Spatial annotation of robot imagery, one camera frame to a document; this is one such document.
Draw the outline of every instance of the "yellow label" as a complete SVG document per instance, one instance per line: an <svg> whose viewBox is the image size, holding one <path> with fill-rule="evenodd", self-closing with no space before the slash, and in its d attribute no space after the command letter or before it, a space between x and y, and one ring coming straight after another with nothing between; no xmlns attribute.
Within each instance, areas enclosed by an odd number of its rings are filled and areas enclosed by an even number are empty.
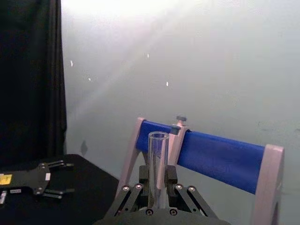
<svg viewBox="0 0 300 225"><path fill-rule="evenodd" d="M7 175L0 176L0 185L10 184L12 177L13 177L12 174L7 174Z"/></svg>

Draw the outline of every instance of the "clear plastic tube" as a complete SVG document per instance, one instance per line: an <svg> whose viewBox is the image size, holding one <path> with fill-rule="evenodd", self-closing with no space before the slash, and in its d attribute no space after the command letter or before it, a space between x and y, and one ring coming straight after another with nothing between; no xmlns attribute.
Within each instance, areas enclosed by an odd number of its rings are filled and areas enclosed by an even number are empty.
<svg viewBox="0 0 300 225"><path fill-rule="evenodd" d="M148 208L164 209L167 203L165 172L168 165L169 135L165 132L149 134L148 168L149 198Z"/></svg>

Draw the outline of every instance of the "blue padded bar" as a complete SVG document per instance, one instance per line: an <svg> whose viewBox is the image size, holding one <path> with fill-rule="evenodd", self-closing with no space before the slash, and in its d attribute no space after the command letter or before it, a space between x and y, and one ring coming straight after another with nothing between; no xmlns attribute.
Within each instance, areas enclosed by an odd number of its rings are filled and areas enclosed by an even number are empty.
<svg viewBox="0 0 300 225"><path fill-rule="evenodd" d="M136 141L135 147L142 152L148 152L148 135L154 131L162 131L166 133L170 133L171 126L167 126L164 124L154 123L151 121L145 120L140 129L140 136Z"/></svg>
<svg viewBox="0 0 300 225"><path fill-rule="evenodd" d="M186 132L178 165L255 194L264 147Z"/></svg>

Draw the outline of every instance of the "black table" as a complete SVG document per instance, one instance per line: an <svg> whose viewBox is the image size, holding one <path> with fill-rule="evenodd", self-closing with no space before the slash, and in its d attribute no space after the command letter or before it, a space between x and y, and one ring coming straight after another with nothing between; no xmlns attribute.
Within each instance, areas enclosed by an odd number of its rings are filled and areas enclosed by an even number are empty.
<svg viewBox="0 0 300 225"><path fill-rule="evenodd" d="M104 217L111 206L118 180L79 155L39 160L1 168L0 171L29 170L41 162L64 160L74 163L74 170L51 174L49 188L74 188L61 200L37 198L31 194L10 194L0 209L0 225L91 225Z"/></svg>

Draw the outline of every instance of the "white label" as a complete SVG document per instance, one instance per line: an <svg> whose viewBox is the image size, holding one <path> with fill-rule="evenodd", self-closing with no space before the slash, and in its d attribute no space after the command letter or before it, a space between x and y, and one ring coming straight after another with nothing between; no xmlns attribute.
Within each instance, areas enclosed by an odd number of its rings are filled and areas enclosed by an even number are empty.
<svg viewBox="0 0 300 225"><path fill-rule="evenodd" d="M16 193L21 193L21 189L15 189L15 190L10 190L9 191L11 194L16 194Z"/></svg>
<svg viewBox="0 0 300 225"><path fill-rule="evenodd" d="M46 173L46 178L45 178L45 180L50 180L50 176L51 176L51 173Z"/></svg>

